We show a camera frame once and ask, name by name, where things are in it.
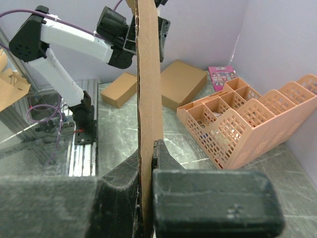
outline table surface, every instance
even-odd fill
[[[109,84],[99,86],[101,92]],[[214,92],[210,79],[195,98]],[[99,97],[99,174],[111,171],[138,147],[137,101],[134,95],[121,109]],[[164,141],[170,154],[186,169],[216,170],[176,112],[163,107]],[[278,194],[286,228],[282,238],[317,237],[317,192],[304,169],[285,144],[243,167],[265,173]]]

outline purple cable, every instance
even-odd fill
[[[117,10],[118,6],[120,5],[120,3],[121,3],[122,1],[123,1],[123,0],[119,0],[119,1],[117,2],[117,4],[116,4],[116,5],[114,6],[114,8],[113,8],[114,11]]]
[[[55,148],[51,154],[51,156],[49,157],[49,159],[47,160],[46,162],[46,166],[52,161],[52,159],[54,158],[55,156],[55,153],[57,151],[57,147],[58,147],[58,143],[59,143],[59,140],[60,140],[60,133],[61,133],[61,128],[63,126],[63,115],[61,113],[61,110],[60,110],[60,105],[61,105],[61,96],[59,95],[58,96],[58,104],[57,106],[52,106],[52,105],[49,105],[49,104],[40,104],[40,105],[36,105],[36,106],[33,106],[31,107],[27,113],[26,113],[26,117],[29,121],[31,122],[37,122],[37,123],[45,123],[45,122],[48,122],[49,120],[51,120],[57,113],[59,114],[60,116],[60,121],[59,121],[59,127],[58,127],[58,134],[57,134],[57,138],[56,138],[56,144],[55,144]],[[55,111],[53,112],[53,114],[49,117],[49,118],[46,118],[44,120],[33,120],[30,118],[30,113],[31,111],[35,110],[36,108],[42,108],[42,107],[48,107],[48,108],[53,108],[55,109]]]
[[[57,19],[57,18],[55,18],[55,17],[53,17],[53,16],[50,16],[50,15],[47,15],[47,14],[45,14],[45,13],[41,13],[41,12],[39,12],[39,11],[33,11],[33,10],[27,10],[27,9],[15,9],[15,10],[5,11],[5,12],[1,13],[1,14],[0,14],[0,18],[4,17],[4,16],[6,16],[6,15],[12,14],[12,13],[16,13],[16,12],[28,12],[28,13],[32,13],[32,14],[35,14],[35,15],[38,15],[38,16],[42,16],[42,17],[45,17],[45,18],[47,18],[47,19],[50,19],[50,20],[53,20],[53,21],[62,23],[62,24],[64,24],[64,25],[67,25],[67,26],[70,26],[70,27],[73,27],[73,28],[75,28],[75,29],[77,29],[77,30],[83,31],[83,32],[85,32],[85,33],[87,33],[87,34],[89,34],[89,35],[96,36],[96,37],[98,37],[98,38],[100,38],[100,39],[103,39],[103,37],[100,36],[100,35],[98,35],[98,34],[94,34],[93,32],[87,31],[87,30],[85,30],[85,29],[83,29],[83,28],[81,28],[81,27],[79,27],[79,26],[75,26],[75,25],[73,25],[73,24],[71,24],[71,23],[68,23],[68,22],[66,22],[66,21],[62,21],[62,20],[60,20],[60,19]],[[2,43],[0,43],[0,47],[6,49],[7,51],[10,51],[9,47],[3,45]]]

